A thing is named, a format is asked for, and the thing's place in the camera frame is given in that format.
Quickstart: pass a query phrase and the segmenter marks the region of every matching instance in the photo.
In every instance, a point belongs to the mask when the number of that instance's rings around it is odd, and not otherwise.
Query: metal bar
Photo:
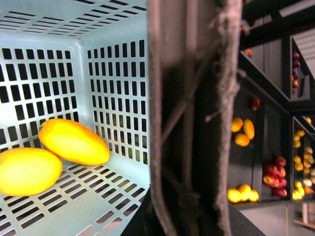
[[[248,22],[267,16],[302,0],[255,0],[244,5],[243,18]]]
[[[184,94],[182,99],[177,103],[176,107],[172,111],[171,115],[167,119],[167,122],[165,124],[165,127],[162,131],[162,143],[165,142],[168,135],[171,133],[172,129],[175,127],[176,123],[180,119],[180,117],[183,115],[188,102],[191,100],[191,98],[194,96],[201,79],[204,77],[206,72],[209,69],[209,65],[211,64],[211,61],[213,61],[214,55],[217,53],[217,50],[219,48],[219,45],[221,43],[219,41],[214,41],[212,44],[210,44],[208,53],[203,60],[202,64],[198,68],[198,71],[196,72],[196,75],[194,77],[193,82],[191,83],[190,90],[187,94]]]
[[[185,93],[189,92],[195,74],[195,58],[197,51],[197,23],[198,1],[189,0],[186,13],[186,52],[185,52]],[[193,140],[194,96],[189,101],[184,113],[184,140],[183,140],[183,187],[186,191],[192,190],[191,160]]]
[[[148,1],[149,15],[149,54],[150,54],[150,174],[152,203],[155,206],[157,216],[168,236],[177,236],[177,232],[169,211],[163,199],[161,181],[161,114],[162,114],[162,69],[160,61],[161,53],[161,17],[160,1]]]
[[[251,30],[249,36],[241,36],[240,49],[261,45],[287,35],[293,35],[315,27],[315,6],[272,21]]]

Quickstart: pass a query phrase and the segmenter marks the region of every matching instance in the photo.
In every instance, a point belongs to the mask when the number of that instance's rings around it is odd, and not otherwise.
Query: plastic basket
[[[111,149],[64,161],[47,191],[0,196],[0,236],[120,235],[149,187],[146,1],[0,2],[0,152],[42,147],[40,125],[79,121]]]

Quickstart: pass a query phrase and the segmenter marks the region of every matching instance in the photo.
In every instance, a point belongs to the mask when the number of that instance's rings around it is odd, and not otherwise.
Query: mango
[[[61,160],[50,151],[19,147],[0,154],[0,193],[29,196],[50,188],[63,170]]]
[[[234,142],[239,146],[246,147],[250,143],[250,139],[245,134],[237,134]]]
[[[235,117],[232,121],[232,127],[231,127],[231,131],[233,133],[240,131],[240,129],[243,126],[243,121],[241,118],[239,117]]]
[[[97,134],[82,124],[67,119],[50,119],[42,124],[40,141],[65,160],[95,166],[106,163],[110,152]]]
[[[254,125],[249,119],[246,119],[243,124],[244,133],[248,136],[250,140],[252,140],[255,136]]]

